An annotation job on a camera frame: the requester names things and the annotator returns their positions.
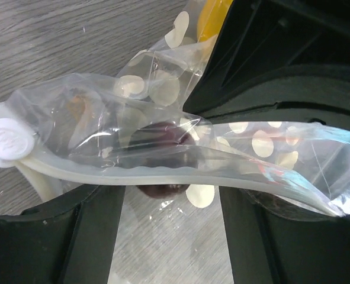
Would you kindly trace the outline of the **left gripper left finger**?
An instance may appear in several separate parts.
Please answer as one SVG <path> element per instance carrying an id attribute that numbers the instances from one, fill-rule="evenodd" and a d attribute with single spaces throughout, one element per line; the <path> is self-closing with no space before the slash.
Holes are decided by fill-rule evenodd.
<path id="1" fill-rule="evenodd" d="M 107 283 L 124 194 L 82 185 L 0 216 L 0 283 Z"/>

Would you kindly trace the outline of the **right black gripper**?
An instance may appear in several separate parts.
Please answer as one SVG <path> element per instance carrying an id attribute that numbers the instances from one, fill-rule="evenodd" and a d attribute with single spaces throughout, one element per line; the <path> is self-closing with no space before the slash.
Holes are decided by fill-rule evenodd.
<path id="1" fill-rule="evenodd" d="M 234 1 L 184 111 L 350 130 L 350 1 Z"/>

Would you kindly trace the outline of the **clear zip top bag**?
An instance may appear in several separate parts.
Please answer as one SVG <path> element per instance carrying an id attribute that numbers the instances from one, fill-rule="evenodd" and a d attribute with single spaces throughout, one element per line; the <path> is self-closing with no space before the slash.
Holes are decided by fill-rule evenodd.
<path id="1" fill-rule="evenodd" d="M 0 283 L 107 283 L 125 189 L 221 197 L 235 283 L 350 283 L 350 1 L 191 1 L 117 77 L 0 103 Z"/>

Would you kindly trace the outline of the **small dark purple fake fruit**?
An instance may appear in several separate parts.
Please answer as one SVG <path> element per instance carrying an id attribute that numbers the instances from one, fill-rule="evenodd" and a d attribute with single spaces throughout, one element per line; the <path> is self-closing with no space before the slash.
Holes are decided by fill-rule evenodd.
<path id="1" fill-rule="evenodd" d="M 146 167 L 193 167 L 198 165 L 195 154 L 176 151 L 179 146 L 194 145 L 191 134 L 174 122 L 163 121 L 136 130 L 130 137 L 127 151 L 142 154 Z"/>

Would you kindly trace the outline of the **yellow green fake mango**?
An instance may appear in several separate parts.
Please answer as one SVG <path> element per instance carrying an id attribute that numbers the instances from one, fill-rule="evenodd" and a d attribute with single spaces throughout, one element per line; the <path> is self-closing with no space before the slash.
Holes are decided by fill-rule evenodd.
<path id="1" fill-rule="evenodd" d="M 197 22 L 198 42 L 218 35 L 233 0 L 207 0 Z"/>

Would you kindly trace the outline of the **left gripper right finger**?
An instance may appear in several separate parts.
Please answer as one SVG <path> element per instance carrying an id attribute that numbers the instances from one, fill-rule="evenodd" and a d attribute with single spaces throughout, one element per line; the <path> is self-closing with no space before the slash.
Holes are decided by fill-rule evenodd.
<path id="1" fill-rule="evenodd" d="M 304 222 L 220 188 L 234 283 L 350 283 L 350 215 Z"/>

